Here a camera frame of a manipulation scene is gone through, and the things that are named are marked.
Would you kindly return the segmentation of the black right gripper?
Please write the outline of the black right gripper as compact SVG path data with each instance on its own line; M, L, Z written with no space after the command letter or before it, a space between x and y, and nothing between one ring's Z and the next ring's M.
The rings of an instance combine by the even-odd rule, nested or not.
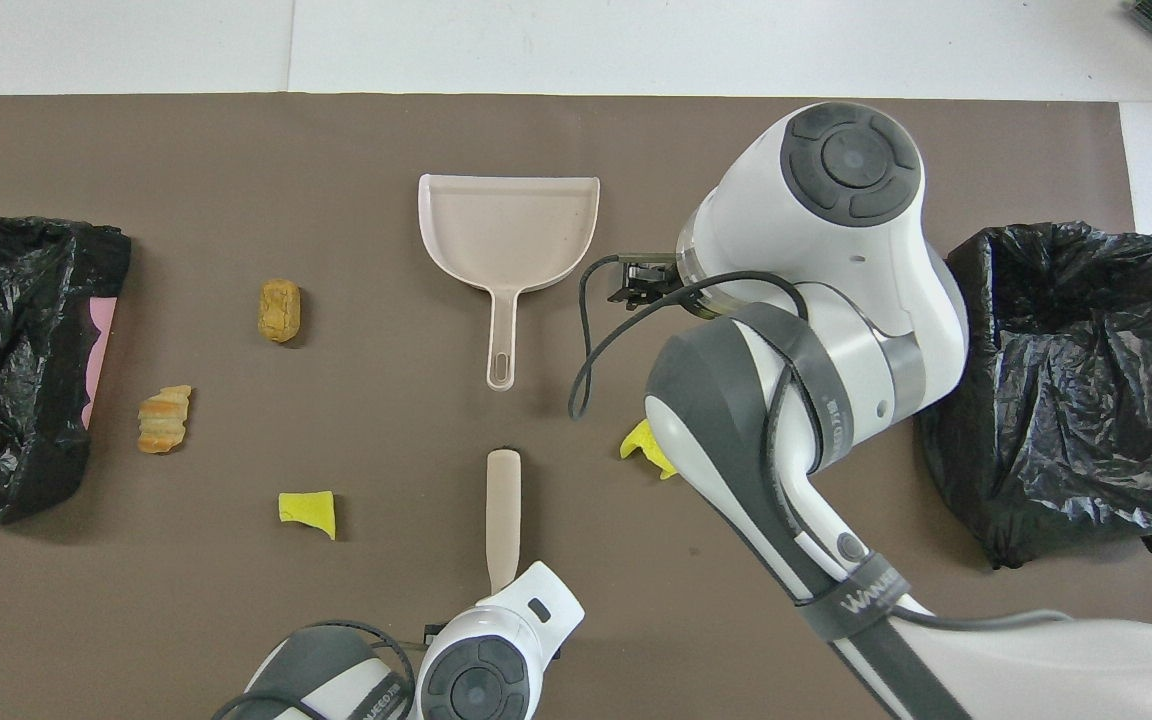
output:
M607 301L623 306L653 304L682 286L677 263L670 256L622 256L622 287Z

